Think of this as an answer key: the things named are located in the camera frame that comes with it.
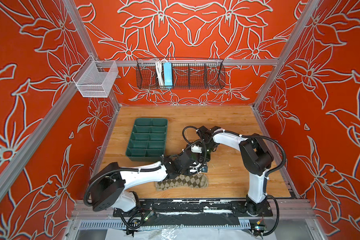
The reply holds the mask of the beige argyle sock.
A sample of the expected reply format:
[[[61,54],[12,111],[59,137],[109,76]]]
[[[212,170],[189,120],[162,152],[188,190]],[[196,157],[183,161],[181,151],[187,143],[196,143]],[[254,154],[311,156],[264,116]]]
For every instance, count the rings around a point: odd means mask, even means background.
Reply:
[[[205,189],[209,186],[209,179],[205,174],[192,176],[180,175],[175,179],[156,182],[157,191],[166,191],[174,188],[187,187],[191,189]]]

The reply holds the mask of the green plastic divider tray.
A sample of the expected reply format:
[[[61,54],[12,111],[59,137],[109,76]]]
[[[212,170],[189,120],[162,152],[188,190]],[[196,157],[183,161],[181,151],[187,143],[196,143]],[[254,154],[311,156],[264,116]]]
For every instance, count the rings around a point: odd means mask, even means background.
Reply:
[[[126,156],[132,162],[157,162],[165,154],[168,120],[137,118],[130,135]]]

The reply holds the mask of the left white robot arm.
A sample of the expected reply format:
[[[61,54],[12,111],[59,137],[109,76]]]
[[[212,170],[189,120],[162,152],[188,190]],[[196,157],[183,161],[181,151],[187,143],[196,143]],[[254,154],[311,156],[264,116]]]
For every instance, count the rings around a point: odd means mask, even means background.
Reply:
[[[136,194],[126,190],[150,182],[173,180],[180,175],[192,176],[201,172],[211,151],[203,140],[189,144],[180,154],[145,166],[122,168],[110,163],[94,175],[87,186],[83,202],[99,212],[109,207],[128,212],[136,207]]]

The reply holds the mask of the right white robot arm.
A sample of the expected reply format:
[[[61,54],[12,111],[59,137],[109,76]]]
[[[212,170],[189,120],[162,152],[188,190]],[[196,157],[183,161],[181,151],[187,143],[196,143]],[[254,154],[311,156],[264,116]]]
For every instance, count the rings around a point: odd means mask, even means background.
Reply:
[[[182,136],[190,148],[194,145],[202,147],[198,153],[203,155],[203,161],[194,167],[196,173],[201,170],[210,152],[218,145],[240,151],[243,164],[250,176],[250,187],[246,195],[247,213],[250,216],[257,216],[263,211],[267,206],[268,198],[271,197],[267,194],[269,175],[284,167],[287,161],[286,152],[278,141],[258,134],[241,135],[218,126],[211,129],[204,126],[200,128],[186,126],[182,131]],[[282,154],[281,163],[274,168],[271,168],[274,156],[264,142],[265,140],[276,145]]]

